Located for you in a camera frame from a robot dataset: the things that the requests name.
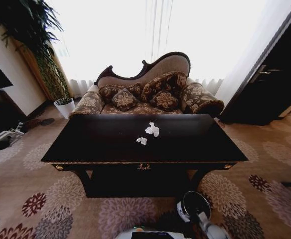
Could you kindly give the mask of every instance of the crumpled tissue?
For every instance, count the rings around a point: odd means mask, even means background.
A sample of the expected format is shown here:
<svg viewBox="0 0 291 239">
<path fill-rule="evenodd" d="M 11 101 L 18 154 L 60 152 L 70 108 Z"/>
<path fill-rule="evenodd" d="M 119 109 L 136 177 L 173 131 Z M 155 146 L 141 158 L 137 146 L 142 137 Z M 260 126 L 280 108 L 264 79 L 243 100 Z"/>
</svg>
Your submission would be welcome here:
<svg viewBox="0 0 291 239">
<path fill-rule="evenodd" d="M 154 123 L 151 122 L 150 127 L 148 127 L 145 131 L 148 134 L 154 134 L 155 137 L 158 137 L 160 129 L 158 127 L 155 127 Z"/>
<path fill-rule="evenodd" d="M 136 142 L 141 143 L 142 145 L 146 145 L 147 139 L 140 137 L 140 138 L 137 138 Z"/>
</svg>

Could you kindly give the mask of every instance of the table leg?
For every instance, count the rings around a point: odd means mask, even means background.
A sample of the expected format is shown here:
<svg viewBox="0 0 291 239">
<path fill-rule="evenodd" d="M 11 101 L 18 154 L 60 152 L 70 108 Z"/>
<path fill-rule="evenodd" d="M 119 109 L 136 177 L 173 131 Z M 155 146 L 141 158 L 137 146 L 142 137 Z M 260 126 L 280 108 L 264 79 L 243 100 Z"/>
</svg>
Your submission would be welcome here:
<svg viewBox="0 0 291 239">
<path fill-rule="evenodd" d="M 205 167 L 199 168 L 199 170 L 196 171 L 196 173 L 194 174 L 191 180 L 191 190 L 197 191 L 198 190 L 197 188 L 199 187 L 199 184 L 201 180 L 203 179 L 203 177 L 214 169 L 216 168 L 211 167 L 211 166 L 205 166 Z"/>
<path fill-rule="evenodd" d="M 83 169 L 72 170 L 72 172 L 75 173 L 79 177 L 79 179 L 82 183 L 82 186 L 85 189 L 87 198 L 91 198 L 92 196 L 91 196 L 90 178 L 89 178 L 87 172 Z"/>
</svg>

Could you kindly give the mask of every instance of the floor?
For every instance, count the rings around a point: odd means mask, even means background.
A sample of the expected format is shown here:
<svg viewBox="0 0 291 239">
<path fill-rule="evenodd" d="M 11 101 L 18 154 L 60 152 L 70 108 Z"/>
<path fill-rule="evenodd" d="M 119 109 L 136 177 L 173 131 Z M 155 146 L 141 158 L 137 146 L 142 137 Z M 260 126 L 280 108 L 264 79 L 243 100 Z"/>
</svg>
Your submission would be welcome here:
<svg viewBox="0 0 291 239">
<path fill-rule="evenodd" d="M 41 163 L 67 124 L 54 106 L 37 120 L 46 118 L 55 121 L 35 123 L 0 152 L 0 238 L 112 239 L 149 224 L 183 230 L 174 198 L 86 198 L 75 175 Z M 249 161 L 203 179 L 199 190 L 213 206 L 212 221 L 234 239 L 291 238 L 291 188 L 280 183 L 291 181 L 291 113 L 268 126 L 220 125 Z"/>
</svg>

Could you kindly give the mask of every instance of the sofa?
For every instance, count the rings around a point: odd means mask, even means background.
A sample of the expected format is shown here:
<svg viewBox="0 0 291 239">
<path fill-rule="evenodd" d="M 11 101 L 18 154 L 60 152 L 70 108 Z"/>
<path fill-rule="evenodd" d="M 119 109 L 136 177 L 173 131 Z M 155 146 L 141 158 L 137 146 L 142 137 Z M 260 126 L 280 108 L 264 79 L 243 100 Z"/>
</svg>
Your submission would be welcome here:
<svg viewBox="0 0 291 239">
<path fill-rule="evenodd" d="M 210 114 L 224 108 L 203 86 L 189 78 L 191 64 L 181 52 L 163 55 L 134 77 L 122 77 L 107 67 L 84 94 L 70 119 L 77 114 Z"/>
</svg>

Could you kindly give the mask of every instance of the wall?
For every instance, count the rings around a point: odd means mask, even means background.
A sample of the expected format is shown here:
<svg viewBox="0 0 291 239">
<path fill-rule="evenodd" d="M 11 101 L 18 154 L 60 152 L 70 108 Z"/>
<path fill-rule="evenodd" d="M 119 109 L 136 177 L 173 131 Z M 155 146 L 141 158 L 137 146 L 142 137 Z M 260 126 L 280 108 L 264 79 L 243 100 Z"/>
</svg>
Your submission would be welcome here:
<svg viewBox="0 0 291 239">
<path fill-rule="evenodd" d="M 4 90 L 12 98 L 19 108 L 29 115 L 40 106 L 46 97 L 27 65 L 23 61 L 15 47 L 10 42 L 6 48 L 5 42 L 0 38 L 0 68 L 13 83 L 13 86 Z"/>
<path fill-rule="evenodd" d="M 235 67 L 225 77 L 215 97 L 227 105 L 243 83 L 261 53 L 291 11 L 291 0 L 267 0 L 260 15 L 257 31 Z"/>
</svg>

